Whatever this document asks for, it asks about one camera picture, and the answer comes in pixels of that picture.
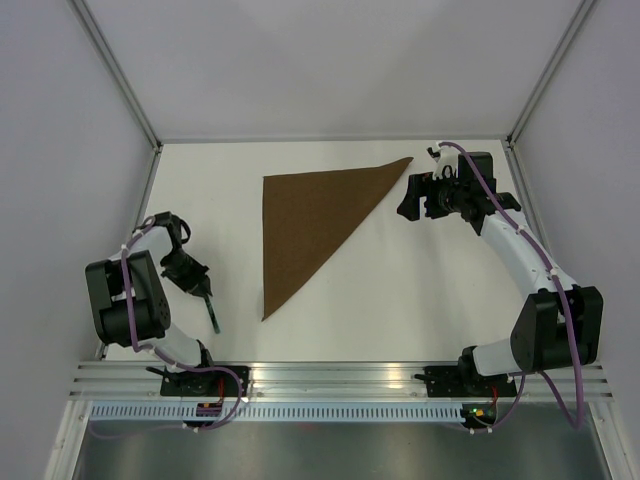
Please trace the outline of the green handled table knife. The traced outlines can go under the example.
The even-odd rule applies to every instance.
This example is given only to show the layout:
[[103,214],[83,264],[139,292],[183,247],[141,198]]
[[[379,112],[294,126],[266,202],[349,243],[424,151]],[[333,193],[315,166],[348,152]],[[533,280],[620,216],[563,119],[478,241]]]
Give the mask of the green handled table knife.
[[204,298],[204,301],[205,301],[205,305],[206,305],[206,308],[207,308],[207,311],[208,311],[208,314],[209,314],[209,318],[210,318],[214,333],[216,335],[218,335],[218,334],[221,333],[221,328],[220,328],[220,325],[219,325],[219,322],[217,320],[217,316],[216,316],[216,313],[215,313],[215,310],[214,310],[214,306],[213,306],[213,302],[212,302],[212,296],[207,295]]

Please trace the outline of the brown cloth napkin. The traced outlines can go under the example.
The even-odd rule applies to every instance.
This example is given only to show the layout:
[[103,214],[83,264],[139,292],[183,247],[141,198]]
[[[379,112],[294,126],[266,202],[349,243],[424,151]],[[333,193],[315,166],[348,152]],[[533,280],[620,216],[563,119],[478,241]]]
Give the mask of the brown cloth napkin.
[[263,178],[263,318],[291,299],[384,200],[413,159]]

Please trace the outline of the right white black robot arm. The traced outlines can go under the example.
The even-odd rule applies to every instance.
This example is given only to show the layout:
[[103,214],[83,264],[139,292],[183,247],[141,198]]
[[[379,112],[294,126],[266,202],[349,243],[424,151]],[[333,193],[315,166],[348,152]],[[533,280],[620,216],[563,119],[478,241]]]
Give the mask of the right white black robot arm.
[[593,363],[604,309],[599,290],[580,286],[541,246],[516,197],[498,191],[490,153],[452,146],[428,153],[436,168],[410,175],[398,214],[409,221],[459,215],[499,256],[524,298],[507,338],[464,349],[459,388],[478,395],[500,375]]

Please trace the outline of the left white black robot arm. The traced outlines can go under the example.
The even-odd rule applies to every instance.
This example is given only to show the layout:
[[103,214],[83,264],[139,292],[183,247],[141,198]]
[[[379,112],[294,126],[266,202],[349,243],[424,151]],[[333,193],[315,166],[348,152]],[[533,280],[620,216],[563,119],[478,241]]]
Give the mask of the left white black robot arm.
[[104,344],[154,354],[172,369],[185,371],[184,385],[206,396],[218,384],[211,354],[202,341],[173,323],[162,284],[167,280],[203,300],[214,331],[220,331],[209,267],[186,252],[190,238],[190,227],[178,215],[152,215],[116,254],[86,266],[85,279],[94,327]]

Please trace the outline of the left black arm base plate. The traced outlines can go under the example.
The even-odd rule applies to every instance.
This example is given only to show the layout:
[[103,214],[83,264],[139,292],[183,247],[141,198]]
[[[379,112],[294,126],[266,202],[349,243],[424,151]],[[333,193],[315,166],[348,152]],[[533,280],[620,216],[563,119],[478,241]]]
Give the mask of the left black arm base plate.
[[234,378],[224,372],[170,372],[156,367],[147,367],[146,371],[162,378],[163,397],[236,397],[239,393]]

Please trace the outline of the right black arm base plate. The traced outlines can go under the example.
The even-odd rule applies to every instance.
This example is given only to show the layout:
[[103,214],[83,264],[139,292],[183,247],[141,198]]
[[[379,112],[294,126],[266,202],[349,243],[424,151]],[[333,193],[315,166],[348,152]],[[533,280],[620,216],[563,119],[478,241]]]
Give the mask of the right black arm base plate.
[[514,398],[517,394],[506,374],[463,374],[456,366],[426,366],[413,378],[425,385],[429,398]]

